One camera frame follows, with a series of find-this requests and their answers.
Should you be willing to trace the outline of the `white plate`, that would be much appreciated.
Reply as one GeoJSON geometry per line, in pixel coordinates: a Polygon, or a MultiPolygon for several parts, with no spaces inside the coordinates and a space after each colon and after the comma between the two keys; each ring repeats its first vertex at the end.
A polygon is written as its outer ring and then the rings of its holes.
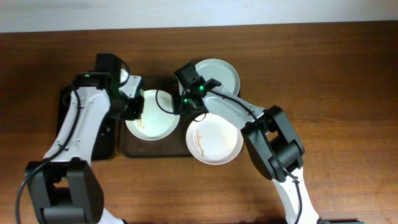
{"type": "Polygon", "coordinates": [[[231,162],[243,148],[239,129],[215,114],[201,114],[192,121],[185,135],[191,155],[209,165],[231,162]]]}
{"type": "Polygon", "coordinates": [[[171,95],[162,90],[144,91],[144,109],[140,119],[125,121],[128,130],[137,138],[156,141],[171,134],[177,127],[180,116],[162,111],[172,110],[171,95]]]}

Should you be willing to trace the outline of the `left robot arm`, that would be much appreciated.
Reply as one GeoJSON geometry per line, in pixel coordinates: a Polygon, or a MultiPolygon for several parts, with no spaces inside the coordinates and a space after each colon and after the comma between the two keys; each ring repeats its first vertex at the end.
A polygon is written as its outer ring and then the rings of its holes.
{"type": "Polygon", "coordinates": [[[88,72],[71,83],[62,126],[41,161],[30,161],[21,187],[29,189],[39,223],[124,223],[104,207],[104,193],[91,169],[115,148],[120,119],[140,118],[140,76],[124,69],[88,72]]]}

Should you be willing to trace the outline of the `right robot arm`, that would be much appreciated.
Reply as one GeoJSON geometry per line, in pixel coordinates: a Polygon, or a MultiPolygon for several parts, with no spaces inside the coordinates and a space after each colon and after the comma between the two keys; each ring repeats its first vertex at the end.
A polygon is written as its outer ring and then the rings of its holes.
{"type": "Polygon", "coordinates": [[[218,115],[240,130],[255,168],[275,185],[287,223],[321,223],[303,178],[304,146],[280,107],[252,105],[213,78],[179,77],[177,82],[183,111],[218,115]]]}

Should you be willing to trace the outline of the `black plastic tray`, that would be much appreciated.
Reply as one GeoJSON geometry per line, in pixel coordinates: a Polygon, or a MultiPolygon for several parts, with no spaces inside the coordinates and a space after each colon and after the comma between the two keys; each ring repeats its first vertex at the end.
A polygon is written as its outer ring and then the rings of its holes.
{"type": "MultiPolygon", "coordinates": [[[[63,121],[67,115],[70,105],[70,87],[60,90],[58,104],[58,118],[56,136],[59,134],[63,121]]],[[[91,154],[92,161],[108,160],[114,157],[116,148],[116,131],[118,129],[118,119],[105,117],[98,131],[93,152],[91,154]]]]}

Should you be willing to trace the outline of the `brown serving tray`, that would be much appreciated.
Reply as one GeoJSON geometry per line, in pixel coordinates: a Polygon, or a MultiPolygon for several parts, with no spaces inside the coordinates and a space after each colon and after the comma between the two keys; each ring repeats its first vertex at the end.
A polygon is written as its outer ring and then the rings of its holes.
{"type": "MultiPolygon", "coordinates": [[[[178,85],[172,83],[172,77],[152,76],[144,78],[145,90],[161,89],[175,95],[178,93],[178,85]]],[[[119,128],[119,151],[128,158],[143,157],[190,157],[192,154],[186,145],[185,135],[190,123],[198,123],[199,112],[183,114],[177,127],[168,136],[146,141],[133,135],[123,121],[119,128]]]]}

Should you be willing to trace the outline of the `pale blue plate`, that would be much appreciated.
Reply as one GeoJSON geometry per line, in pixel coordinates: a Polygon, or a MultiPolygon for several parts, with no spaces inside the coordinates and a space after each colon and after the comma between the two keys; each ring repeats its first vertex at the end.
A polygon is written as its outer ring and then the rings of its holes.
{"type": "Polygon", "coordinates": [[[228,91],[238,96],[241,86],[239,75],[228,62],[217,58],[209,58],[198,62],[195,68],[197,73],[205,80],[214,78],[221,82],[228,91]]]}

